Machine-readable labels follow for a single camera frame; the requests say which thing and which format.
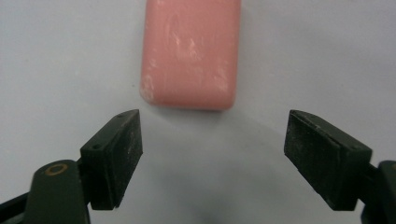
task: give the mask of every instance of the white table surface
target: white table surface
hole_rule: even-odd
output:
[[[0,202],[79,158],[140,109],[144,155],[100,223],[360,223],[333,212],[283,154],[291,109],[396,160],[396,2],[244,0],[237,97],[222,113],[139,96],[144,0],[0,1]]]

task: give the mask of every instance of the bar of soap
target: bar of soap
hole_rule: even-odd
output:
[[[241,0],[147,0],[141,96],[223,110],[236,88]]]

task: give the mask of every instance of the pink rectangular object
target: pink rectangular object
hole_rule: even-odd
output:
[[[236,89],[241,0],[147,0],[140,94],[223,110]]]

